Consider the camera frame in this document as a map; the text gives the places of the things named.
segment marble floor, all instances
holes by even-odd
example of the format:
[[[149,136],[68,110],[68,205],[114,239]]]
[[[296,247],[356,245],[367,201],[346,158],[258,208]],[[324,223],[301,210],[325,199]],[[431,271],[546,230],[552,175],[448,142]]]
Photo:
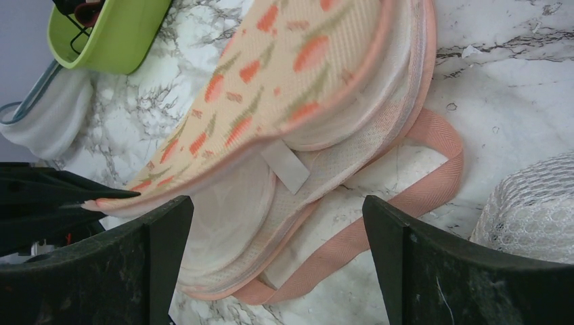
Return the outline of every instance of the marble floor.
[[[109,186],[130,180],[207,82],[251,2],[175,0],[140,70],[128,77],[94,74],[93,112],[58,166]],[[456,199],[423,220],[467,238],[503,177],[574,149],[574,2],[435,5],[439,50],[426,107],[460,132],[466,166]],[[329,194],[317,222],[343,227],[360,217],[366,195],[390,198],[442,162],[405,143]],[[369,252],[301,299],[247,306],[176,292],[170,314],[177,325],[388,324]]]

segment white label tag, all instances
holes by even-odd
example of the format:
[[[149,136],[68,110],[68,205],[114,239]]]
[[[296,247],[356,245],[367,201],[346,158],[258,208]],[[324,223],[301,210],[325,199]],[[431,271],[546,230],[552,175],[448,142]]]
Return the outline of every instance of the white label tag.
[[[292,194],[299,191],[311,174],[282,140],[267,147],[261,156]]]

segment green plastic container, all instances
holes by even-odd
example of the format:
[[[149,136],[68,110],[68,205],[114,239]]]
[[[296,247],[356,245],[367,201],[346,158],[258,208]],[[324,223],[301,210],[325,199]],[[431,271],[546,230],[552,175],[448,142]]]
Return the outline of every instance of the green plastic container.
[[[64,68],[130,74],[141,64],[171,0],[106,0],[91,36],[70,41],[80,30],[56,7],[48,24],[48,44]]]

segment carrot print fabric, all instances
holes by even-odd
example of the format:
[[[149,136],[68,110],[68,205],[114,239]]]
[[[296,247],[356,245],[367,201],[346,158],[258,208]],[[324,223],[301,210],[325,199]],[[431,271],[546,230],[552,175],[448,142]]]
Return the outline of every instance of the carrot print fabric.
[[[271,141],[334,112],[332,99],[348,87],[345,76],[384,47],[372,45],[385,17],[382,1],[392,0],[255,1],[182,124],[127,185],[142,195],[86,209],[112,211],[161,197],[255,140]]]

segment pink webbing handle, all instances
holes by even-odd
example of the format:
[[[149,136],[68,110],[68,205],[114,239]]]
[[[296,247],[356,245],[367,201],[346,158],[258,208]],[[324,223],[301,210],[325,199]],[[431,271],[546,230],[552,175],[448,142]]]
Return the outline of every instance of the pink webbing handle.
[[[448,158],[432,173],[389,200],[389,203],[405,213],[419,217],[456,195],[464,160],[462,140],[442,116],[425,108],[421,110],[406,137]],[[319,247],[277,290],[256,279],[236,291],[234,297],[249,305],[277,303],[301,297],[368,249],[365,225],[363,218],[360,218]]]

